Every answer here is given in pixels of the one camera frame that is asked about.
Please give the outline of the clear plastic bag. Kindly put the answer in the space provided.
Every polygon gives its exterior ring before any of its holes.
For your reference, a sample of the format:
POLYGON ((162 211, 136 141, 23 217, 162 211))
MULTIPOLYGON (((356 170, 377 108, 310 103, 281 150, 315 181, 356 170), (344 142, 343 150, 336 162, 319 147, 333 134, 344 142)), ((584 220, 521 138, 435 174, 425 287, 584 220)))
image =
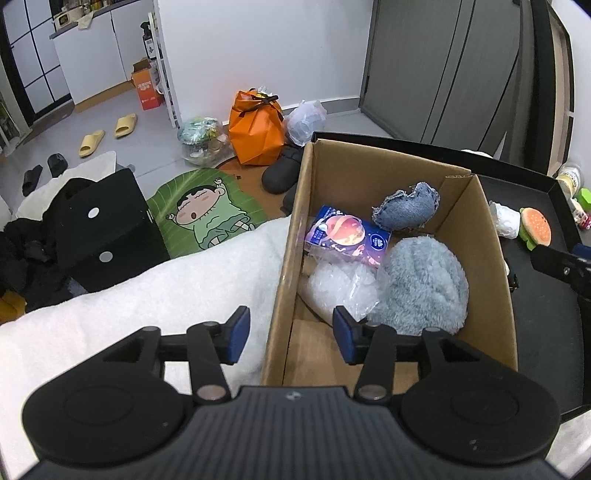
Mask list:
POLYGON ((332 311, 344 306, 365 318, 379 303, 376 271, 360 262, 329 262, 305 256, 297 293, 319 318, 332 325, 332 311))

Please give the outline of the hamburger plush toy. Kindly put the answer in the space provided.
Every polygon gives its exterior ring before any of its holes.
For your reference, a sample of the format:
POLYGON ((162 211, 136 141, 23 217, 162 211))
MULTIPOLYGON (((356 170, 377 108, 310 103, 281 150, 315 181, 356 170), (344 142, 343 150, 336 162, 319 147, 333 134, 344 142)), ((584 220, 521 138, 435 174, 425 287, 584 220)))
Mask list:
POLYGON ((551 245, 552 230, 546 217, 539 210, 526 207, 520 210, 519 236, 526 247, 533 251, 538 245, 551 245))

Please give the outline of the fluffy light blue plush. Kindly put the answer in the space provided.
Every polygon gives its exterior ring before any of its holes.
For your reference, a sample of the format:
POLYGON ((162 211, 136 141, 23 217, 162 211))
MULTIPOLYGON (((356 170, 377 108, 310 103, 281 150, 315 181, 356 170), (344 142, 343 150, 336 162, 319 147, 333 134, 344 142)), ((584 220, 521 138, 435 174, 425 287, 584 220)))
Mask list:
POLYGON ((458 333, 468 316, 469 283, 454 253, 430 236, 400 240, 377 273, 379 303, 370 322, 419 336, 425 329, 458 333))

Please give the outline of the blue tissue pack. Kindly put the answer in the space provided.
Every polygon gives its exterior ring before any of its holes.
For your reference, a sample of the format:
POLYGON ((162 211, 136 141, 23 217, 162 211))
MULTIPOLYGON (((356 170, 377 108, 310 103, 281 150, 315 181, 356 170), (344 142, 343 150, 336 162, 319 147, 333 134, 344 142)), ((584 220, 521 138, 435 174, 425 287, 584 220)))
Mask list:
POLYGON ((304 251, 327 261, 360 262, 378 268, 391 233, 372 222, 324 205, 304 236, 304 251))

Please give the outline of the grey denim octopus toy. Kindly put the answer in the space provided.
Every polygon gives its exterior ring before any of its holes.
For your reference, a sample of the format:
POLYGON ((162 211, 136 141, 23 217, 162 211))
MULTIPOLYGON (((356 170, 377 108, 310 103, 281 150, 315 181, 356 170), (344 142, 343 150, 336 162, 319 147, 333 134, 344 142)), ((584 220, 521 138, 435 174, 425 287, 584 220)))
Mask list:
POLYGON ((372 208, 372 220, 390 232, 413 230, 427 224, 437 213, 441 196, 427 182, 418 182, 410 190, 400 189, 372 208))

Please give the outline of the black beaded pouch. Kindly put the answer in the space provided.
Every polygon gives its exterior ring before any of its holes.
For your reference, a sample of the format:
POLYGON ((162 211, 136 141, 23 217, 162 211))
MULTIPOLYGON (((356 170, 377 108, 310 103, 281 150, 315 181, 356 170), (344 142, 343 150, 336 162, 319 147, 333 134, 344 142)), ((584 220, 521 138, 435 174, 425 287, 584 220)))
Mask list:
POLYGON ((509 262, 507 260, 504 260, 504 265, 509 290, 511 293, 513 293, 515 290, 519 288, 519 280, 517 274, 511 269, 509 262))

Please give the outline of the small figurine toys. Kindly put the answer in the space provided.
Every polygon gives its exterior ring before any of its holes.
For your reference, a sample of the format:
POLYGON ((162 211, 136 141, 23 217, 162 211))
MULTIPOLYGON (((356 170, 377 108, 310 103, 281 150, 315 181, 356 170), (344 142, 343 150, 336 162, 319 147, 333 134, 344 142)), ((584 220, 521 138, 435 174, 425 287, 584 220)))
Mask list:
POLYGON ((584 211, 580 204, 575 201, 571 202, 572 214, 575 224, 580 230, 590 229, 590 215, 584 211))

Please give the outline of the white blanket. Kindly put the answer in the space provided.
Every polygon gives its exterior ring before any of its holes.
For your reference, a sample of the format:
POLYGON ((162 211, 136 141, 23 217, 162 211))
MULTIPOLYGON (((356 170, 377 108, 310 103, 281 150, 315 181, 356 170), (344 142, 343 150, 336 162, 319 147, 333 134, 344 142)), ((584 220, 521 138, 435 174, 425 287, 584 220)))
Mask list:
POLYGON ((1 459, 7 477, 17 479, 37 462, 21 421, 27 398, 144 326, 182 334, 200 322, 223 322, 240 305, 249 307, 249 340, 224 375, 232 392, 259 384, 289 227, 289 218, 267 221, 214 248, 2 325, 1 459))

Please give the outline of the green hexagonal container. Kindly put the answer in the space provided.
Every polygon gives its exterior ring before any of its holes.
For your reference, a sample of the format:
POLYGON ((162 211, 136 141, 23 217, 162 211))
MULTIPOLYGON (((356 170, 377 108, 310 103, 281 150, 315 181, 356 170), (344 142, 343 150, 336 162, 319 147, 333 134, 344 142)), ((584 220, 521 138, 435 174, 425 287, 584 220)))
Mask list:
POLYGON ((576 200, 587 213, 591 213, 591 191, 588 188, 582 187, 576 194, 576 200))

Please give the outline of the black shallow tray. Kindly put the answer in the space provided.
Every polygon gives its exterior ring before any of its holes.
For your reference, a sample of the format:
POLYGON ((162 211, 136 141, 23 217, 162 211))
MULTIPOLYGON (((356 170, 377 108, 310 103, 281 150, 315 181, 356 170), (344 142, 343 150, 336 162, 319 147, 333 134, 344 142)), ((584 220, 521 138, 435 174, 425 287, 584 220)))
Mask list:
MULTIPOLYGON (((335 140, 406 153, 464 167, 479 176, 489 200, 541 211, 552 230, 551 246, 568 253, 581 242, 558 183, 551 177, 482 155, 415 142, 345 133, 317 133, 335 140)), ((516 273, 512 293, 520 372, 544 386, 568 419, 590 407, 590 327, 570 285, 536 271, 521 241, 504 240, 516 273)))

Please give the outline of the white yellow canister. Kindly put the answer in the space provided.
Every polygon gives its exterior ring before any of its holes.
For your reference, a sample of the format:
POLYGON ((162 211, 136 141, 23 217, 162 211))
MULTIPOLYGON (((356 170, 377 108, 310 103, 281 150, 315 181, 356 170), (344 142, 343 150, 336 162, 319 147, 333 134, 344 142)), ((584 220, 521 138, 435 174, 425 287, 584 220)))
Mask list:
POLYGON ((556 180, 567 199, 575 198, 583 184, 582 171, 576 164, 565 163, 559 168, 556 180))

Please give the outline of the green cartoon floor mat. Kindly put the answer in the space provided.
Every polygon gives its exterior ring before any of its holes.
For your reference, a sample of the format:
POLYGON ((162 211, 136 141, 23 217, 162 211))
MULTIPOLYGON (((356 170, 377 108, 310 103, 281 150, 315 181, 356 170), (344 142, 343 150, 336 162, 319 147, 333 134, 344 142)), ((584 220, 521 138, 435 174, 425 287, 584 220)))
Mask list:
POLYGON ((252 231, 267 220, 242 189, 245 176, 200 168, 161 185, 147 200, 170 258, 190 255, 252 231))

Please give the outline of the black shoe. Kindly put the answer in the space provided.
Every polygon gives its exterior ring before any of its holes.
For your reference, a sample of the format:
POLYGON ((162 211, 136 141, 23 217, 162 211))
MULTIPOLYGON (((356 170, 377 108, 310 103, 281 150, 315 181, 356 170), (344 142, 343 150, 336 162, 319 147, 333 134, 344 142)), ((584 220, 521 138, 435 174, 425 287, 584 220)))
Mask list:
POLYGON ((263 189, 270 194, 287 193, 297 184, 301 170, 304 148, 285 145, 276 162, 264 170, 262 175, 263 189))

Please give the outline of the black bag with white dots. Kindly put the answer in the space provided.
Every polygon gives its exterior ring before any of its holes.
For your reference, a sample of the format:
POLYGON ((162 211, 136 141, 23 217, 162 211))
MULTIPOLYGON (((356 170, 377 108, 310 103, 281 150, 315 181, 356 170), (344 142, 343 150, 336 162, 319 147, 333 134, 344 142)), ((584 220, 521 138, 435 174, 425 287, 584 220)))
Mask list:
POLYGON ((73 178, 40 220, 19 218, 1 232, 1 292, 32 311, 72 298, 72 282, 93 293, 168 259, 131 170, 73 178))

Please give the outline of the clear bag with green items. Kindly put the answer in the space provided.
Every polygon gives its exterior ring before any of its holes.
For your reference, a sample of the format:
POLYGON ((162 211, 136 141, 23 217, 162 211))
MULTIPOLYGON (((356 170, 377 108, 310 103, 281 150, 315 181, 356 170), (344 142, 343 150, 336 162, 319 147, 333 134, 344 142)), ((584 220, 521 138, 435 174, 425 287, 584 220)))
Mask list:
POLYGON ((224 161, 229 140, 224 128, 212 117, 195 117, 177 132, 182 158, 196 167, 215 168, 224 161))

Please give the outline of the leaning black framed board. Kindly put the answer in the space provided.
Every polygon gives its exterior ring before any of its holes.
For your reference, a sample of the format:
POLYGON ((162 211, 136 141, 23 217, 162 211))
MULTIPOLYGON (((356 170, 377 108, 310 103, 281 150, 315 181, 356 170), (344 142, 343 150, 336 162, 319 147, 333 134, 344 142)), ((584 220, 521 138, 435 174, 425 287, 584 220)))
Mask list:
POLYGON ((535 33, 536 169, 548 176, 566 163, 575 116, 575 78, 570 35, 550 1, 531 3, 535 33))

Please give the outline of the orange paper bag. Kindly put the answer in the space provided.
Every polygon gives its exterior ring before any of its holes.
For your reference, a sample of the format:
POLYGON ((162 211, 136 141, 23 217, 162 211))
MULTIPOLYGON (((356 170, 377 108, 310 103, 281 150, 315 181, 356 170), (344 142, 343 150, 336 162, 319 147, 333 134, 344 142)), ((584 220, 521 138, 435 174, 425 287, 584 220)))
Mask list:
POLYGON ((279 96, 256 89, 238 91, 229 114, 228 136, 240 164, 270 166, 276 162, 284 145, 279 96))

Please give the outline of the white plastic bag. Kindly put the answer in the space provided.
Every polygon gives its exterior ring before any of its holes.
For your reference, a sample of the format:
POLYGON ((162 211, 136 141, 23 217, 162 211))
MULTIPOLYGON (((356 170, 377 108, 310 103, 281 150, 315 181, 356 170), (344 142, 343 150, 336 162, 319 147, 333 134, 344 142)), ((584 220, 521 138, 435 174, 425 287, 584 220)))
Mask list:
POLYGON ((327 110, 318 100, 301 102, 284 120, 287 137, 294 145, 304 147, 315 132, 324 130, 327 110))

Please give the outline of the grey door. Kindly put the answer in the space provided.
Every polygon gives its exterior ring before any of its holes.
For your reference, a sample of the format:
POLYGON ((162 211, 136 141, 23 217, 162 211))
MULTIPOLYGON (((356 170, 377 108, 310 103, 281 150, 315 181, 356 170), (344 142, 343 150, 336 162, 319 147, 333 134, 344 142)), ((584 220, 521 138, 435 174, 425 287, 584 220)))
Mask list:
POLYGON ((517 1, 377 1, 361 109, 392 137, 498 157, 509 135, 517 1))

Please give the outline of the yellow slipper right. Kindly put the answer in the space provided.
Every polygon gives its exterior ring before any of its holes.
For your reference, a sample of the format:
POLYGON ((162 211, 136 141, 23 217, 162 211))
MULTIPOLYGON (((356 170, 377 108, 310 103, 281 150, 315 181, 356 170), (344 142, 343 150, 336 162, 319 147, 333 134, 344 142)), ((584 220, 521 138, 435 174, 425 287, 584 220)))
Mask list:
POLYGON ((115 125, 114 137, 116 139, 121 139, 130 135, 134 131, 136 123, 137 115, 135 113, 120 117, 115 125))

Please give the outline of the yellow slipper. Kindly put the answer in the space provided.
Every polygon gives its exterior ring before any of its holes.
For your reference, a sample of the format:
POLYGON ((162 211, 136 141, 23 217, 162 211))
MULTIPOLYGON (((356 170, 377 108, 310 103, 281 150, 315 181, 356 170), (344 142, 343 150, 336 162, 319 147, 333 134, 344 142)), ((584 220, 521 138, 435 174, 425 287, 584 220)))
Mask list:
POLYGON ((102 139, 104 138, 104 135, 105 131, 102 129, 96 130, 91 134, 85 135, 79 146, 78 156, 80 158, 86 158, 92 155, 96 151, 102 139))
POLYGON ((115 125, 114 137, 116 139, 121 139, 130 135, 134 131, 136 123, 137 115, 135 113, 120 117, 115 125))

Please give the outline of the yellow slipper left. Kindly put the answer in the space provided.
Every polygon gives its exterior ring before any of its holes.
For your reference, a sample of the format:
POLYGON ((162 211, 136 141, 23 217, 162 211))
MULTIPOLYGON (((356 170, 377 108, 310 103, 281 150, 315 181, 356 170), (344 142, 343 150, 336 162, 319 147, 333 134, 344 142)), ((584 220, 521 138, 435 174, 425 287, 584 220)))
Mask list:
POLYGON ((96 130, 91 134, 85 135, 79 146, 78 156, 80 158, 86 158, 92 155, 96 151, 102 139, 104 138, 104 135, 105 131, 102 129, 96 130))

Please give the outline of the orange cardboard box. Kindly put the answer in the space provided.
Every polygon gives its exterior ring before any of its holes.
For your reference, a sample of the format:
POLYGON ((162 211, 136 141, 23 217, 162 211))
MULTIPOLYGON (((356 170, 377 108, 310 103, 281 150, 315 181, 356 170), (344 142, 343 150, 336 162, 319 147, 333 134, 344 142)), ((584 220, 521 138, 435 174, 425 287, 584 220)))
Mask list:
POLYGON ((147 58, 133 64, 131 81, 138 94, 141 108, 144 111, 159 107, 163 102, 163 95, 156 88, 154 69, 147 58))

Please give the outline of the white kitchen cabinet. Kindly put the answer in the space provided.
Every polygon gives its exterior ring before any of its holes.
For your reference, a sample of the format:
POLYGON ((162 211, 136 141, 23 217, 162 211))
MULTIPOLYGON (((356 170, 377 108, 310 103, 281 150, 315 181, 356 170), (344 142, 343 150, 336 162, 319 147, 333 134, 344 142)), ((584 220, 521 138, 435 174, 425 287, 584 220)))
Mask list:
POLYGON ((147 57, 141 24, 153 8, 151 1, 121 1, 97 11, 86 29, 71 25, 50 36, 76 105, 131 80, 133 66, 147 57))

